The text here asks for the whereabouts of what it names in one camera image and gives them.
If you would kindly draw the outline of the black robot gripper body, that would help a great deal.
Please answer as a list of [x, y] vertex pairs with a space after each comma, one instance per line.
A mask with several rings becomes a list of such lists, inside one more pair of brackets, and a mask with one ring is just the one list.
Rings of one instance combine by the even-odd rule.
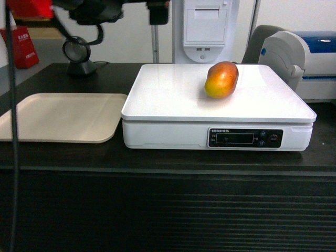
[[[110, 1], [110, 0], [82, 0], [52, 1], [52, 4], [69, 12], [69, 17], [79, 25], [97, 25], [103, 23], [115, 23], [123, 18], [123, 5], [135, 4], [140, 1]], [[144, 1], [148, 6], [165, 6], [169, 9], [169, 1]]]

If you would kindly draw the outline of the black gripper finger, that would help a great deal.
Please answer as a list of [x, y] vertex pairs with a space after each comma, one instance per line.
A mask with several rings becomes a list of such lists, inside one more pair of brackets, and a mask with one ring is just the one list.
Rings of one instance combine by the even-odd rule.
[[150, 25], [166, 25], [169, 21], [169, 9], [165, 6], [148, 6]]

